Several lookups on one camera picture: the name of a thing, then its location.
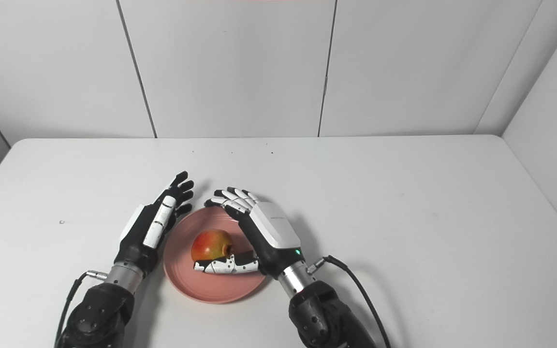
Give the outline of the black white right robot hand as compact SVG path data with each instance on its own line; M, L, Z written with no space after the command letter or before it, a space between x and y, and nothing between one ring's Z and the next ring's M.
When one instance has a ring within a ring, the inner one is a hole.
M252 251L194 261L194 270L215 275L261 272L283 283L309 282L300 238L281 208L252 192L217 190L206 207L221 207L238 222Z

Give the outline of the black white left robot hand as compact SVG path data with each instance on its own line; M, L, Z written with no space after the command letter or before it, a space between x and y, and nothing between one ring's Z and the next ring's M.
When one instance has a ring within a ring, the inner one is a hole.
M146 278L157 266L164 236L192 210L194 181L186 171L174 177L153 203L140 205L122 232L115 264L133 266Z

